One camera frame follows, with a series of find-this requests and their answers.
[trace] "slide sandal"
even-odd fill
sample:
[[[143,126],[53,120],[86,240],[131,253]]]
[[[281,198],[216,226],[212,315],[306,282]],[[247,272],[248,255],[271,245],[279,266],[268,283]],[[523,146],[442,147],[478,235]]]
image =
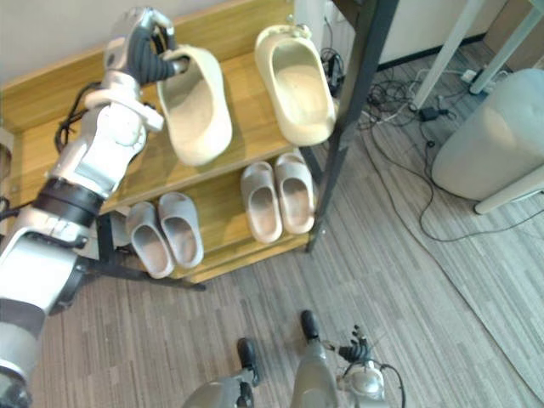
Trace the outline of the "slide sandal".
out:
[[[281,133],[299,146],[332,133],[336,111],[321,59],[307,27],[272,25],[261,31],[255,60],[272,99]]]
[[[286,153],[275,163],[283,226],[291,234],[304,234],[314,225],[314,185],[300,153]]]
[[[182,45],[165,60],[190,59],[186,72],[157,83],[170,142],[189,166],[209,163],[232,139],[232,123],[224,98],[223,74],[215,57],[203,48]]]
[[[204,246],[195,203],[185,194],[167,193],[159,200],[159,218],[176,262],[186,269],[202,262]]]
[[[272,166],[258,161],[246,167],[241,175],[241,194],[255,239],[269,244],[280,238],[281,218]]]
[[[127,216],[127,234],[134,251],[152,278],[160,279],[173,271],[173,259],[159,228],[155,208],[147,201],[134,205]]]

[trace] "gray striped carpet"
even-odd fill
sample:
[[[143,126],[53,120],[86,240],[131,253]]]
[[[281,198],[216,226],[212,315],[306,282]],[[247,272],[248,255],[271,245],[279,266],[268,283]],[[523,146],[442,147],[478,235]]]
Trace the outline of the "gray striped carpet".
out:
[[[489,57],[480,43],[465,46],[450,68],[477,69]],[[432,60],[397,67],[395,77],[412,79]],[[461,86],[446,75],[436,92]],[[428,137],[443,143],[480,100],[461,99],[458,118],[425,125]],[[395,160],[422,171],[417,124],[381,125],[375,136]],[[204,293],[109,278],[84,287],[71,309],[48,322],[31,387],[35,406],[180,407],[200,384],[239,368],[235,341],[249,336],[264,371],[257,406],[288,407],[303,354],[298,314],[305,308],[319,316],[322,337],[334,341],[347,342],[359,323],[375,357],[402,374],[409,407],[541,406],[541,217],[496,235],[429,240],[417,224],[428,188],[387,164],[369,137],[363,132],[348,154],[311,255],[267,259],[210,281]],[[428,252],[395,215],[366,147]],[[324,150],[317,153],[322,160]],[[488,216],[473,215],[472,205],[439,192],[425,223],[442,238],[500,229],[543,208],[544,197]],[[334,356],[330,364],[335,372],[345,367]],[[386,379],[390,405],[400,406],[394,376]]]

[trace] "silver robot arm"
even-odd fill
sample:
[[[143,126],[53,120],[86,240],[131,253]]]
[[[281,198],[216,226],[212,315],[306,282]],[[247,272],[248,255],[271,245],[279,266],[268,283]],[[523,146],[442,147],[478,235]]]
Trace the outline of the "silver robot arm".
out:
[[[0,408],[30,404],[26,385],[46,317],[71,304],[85,272],[72,249],[87,242],[102,204],[144,148],[146,131],[162,128],[162,116],[140,102],[140,87],[186,67],[185,59],[162,59],[166,48],[176,48],[173,24],[153,8],[133,8],[117,21],[104,79],[85,99],[80,136],[2,241]]]

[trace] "power adapter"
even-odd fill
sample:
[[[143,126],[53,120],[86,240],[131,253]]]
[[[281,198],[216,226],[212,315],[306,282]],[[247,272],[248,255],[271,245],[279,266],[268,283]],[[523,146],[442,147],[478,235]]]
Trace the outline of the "power adapter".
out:
[[[420,109],[418,113],[422,122],[434,121],[439,117],[439,112],[433,107]]]

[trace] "cushioned stool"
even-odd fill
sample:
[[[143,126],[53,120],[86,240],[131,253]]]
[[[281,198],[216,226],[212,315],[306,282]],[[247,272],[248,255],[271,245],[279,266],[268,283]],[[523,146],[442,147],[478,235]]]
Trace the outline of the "cushioned stool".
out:
[[[440,149],[432,175],[445,190],[480,201],[477,213],[544,190],[544,71],[497,84]]]

